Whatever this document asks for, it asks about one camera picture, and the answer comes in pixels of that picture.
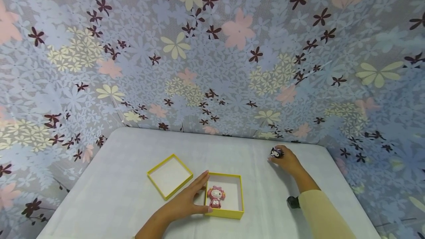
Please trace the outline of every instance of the pink figurine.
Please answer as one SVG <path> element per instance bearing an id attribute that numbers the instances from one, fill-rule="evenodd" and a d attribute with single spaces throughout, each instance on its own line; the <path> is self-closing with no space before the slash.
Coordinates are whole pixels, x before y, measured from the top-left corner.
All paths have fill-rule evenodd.
<path id="1" fill-rule="evenodd" d="M 224 200 L 226 197 L 226 194 L 224 193 L 223 189 L 218 186 L 213 186 L 210 188 L 207 192 L 207 196 L 210 198 L 210 207 L 211 208 L 221 208 L 221 200 Z"/>

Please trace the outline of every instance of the white table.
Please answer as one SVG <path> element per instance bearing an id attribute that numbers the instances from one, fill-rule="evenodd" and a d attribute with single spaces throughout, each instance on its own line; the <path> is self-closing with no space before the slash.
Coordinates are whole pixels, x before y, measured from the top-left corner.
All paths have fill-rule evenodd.
<path id="1" fill-rule="evenodd" d="M 286 203 L 289 195 L 299 194 L 294 180 L 267 161 L 277 144 L 282 142 L 119 128 L 37 238 L 131 238 L 165 203 L 146 172 L 172 153 L 194 177 L 206 169 L 240 174 L 245 213 L 241 220 L 193 217 L 175 222 L 165 238 L 311 238 L 302 211 Z M 357 238 L 380 238 L 324 147 L 285 145 L 327 193 Z"/>

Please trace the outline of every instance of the open gift box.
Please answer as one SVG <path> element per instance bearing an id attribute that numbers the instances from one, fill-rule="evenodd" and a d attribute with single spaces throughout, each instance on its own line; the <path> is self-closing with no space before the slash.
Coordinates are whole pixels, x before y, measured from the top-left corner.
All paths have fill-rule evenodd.
<path id="1" fill-rule="evenodd" d="M 208 216 L 241 219 L 243 209 L 242 179 L 240 175 L 209 173 L 205 194 L 205 205 L 210 205 L 208 191 L 221 188 L 220 208 L 213 208 Z M 171 155 L 157 166 L 148 171 L 148 177 L 162 195 L 164 200 L 170 199 L 177 191 L 193 178 L 193 173 L 175 155 Z"/>

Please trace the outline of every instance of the human hand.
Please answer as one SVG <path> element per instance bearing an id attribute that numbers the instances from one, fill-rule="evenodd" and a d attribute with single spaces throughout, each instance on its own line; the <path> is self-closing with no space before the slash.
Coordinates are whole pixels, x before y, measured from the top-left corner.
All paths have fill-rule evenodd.
<path id="1" fill-rule="evenodd" d="M 269 161 L 272 163 L 275 163 L 282 167 L 283 170 L 288 172 L 291 175 L 296 175 L 300 172 L 304 172 L 304 167 L 301 165 L 300 161 L 298 160 L 297 156 L 287 147 L 284 145 L 278 145 L 275 146 L 275 148 L 282 150 L 283 157 L 282 158 L 274 158 L 269 157 Z"/>
<path id="2" fill-rule="evenodd" d="M 209 206 L 200 206 L 193 204 L 193 200 L 197 197 L 198 191 L 205 188 L 210 175 L 208 170 L 203 172 L 196 178 L 187 188 L 183 189 L 167 204 L 162 206 L 158 212 L 165 216 L 170 222 L 183 219 L 192 214 L 205 214 L 213 211 Z"/>

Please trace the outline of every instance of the fabric wall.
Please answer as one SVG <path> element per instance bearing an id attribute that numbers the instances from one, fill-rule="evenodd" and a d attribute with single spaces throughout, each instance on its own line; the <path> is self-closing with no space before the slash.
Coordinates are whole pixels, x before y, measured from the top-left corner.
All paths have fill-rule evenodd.
<path id="1" fill-rule="evenodd" d="M 424 51 L 425 0 L 0 0 L 0 238 L 123 125 L 318 143 L 383 238 L 424 238 Z"/>

